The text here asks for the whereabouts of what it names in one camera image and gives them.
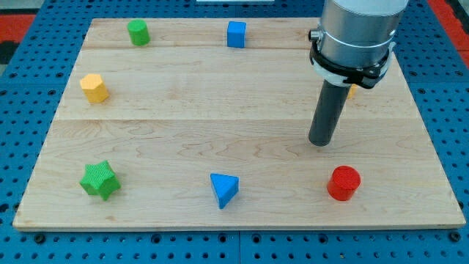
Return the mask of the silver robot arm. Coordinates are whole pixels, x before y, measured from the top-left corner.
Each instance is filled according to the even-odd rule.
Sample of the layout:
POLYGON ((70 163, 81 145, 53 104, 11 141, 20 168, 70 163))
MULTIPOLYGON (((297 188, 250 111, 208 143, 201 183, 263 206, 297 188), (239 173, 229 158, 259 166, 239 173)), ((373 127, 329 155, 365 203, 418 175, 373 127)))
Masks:
POLYGON ((310 61, 329 84, 373 88, 386 74, 408 0, 326 0, 310 61))

